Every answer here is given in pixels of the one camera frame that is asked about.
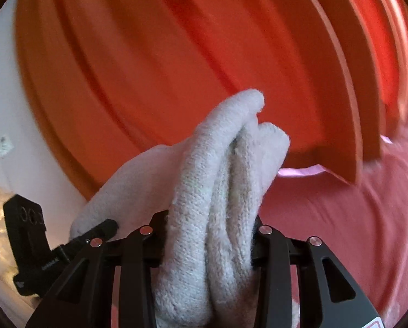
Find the pink knit sweater black hearts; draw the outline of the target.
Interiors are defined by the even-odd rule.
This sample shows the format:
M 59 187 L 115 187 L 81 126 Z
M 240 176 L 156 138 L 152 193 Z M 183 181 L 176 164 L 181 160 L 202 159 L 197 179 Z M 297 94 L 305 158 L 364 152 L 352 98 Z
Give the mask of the pink knit sweater black hearts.
M 153 282 L 159 327 L 254 324 L 254 222 L 290 144 L 280 128 L 258 121 L 264 104 L 254 89 L 226 99 L 185 141 L 153 147 L 120 167 L 71 225 L 75 238 L 112 219 L 124 238 L 167 211 Z

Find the white wall socket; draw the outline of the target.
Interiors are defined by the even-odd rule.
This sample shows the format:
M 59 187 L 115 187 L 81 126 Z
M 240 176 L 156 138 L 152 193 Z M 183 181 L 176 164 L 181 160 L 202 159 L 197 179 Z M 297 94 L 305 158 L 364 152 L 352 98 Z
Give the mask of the white wall socket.
M 0 158 L 4 158 L 14 149 L 12 140 L 7 135 L 0 136 Z

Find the orange red curtain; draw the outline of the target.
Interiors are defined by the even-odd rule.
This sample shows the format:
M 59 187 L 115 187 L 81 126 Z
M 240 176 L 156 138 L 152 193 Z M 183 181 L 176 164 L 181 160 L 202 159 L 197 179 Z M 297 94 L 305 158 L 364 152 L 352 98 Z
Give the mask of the orange red curtain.
M 17 0 L 24 90 L 58 164 L 91 198 L 260 90 L 285 166 L 348 183 L 408 116 L 408 0 Z

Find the pink bow-print blanket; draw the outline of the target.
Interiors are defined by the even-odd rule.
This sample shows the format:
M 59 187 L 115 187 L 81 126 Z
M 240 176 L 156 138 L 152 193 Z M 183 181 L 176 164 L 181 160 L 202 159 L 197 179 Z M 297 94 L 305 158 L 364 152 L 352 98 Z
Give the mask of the pink bow-print blanket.
M 370 294 L 380 309 L 397 308 L 408 255 L 408 119 L 359 185 L 347 187 L 326 173 L 277 175 L 261 206 L 291 235 L 319 233 L 331 240 L 364 286 L 378 282 Z

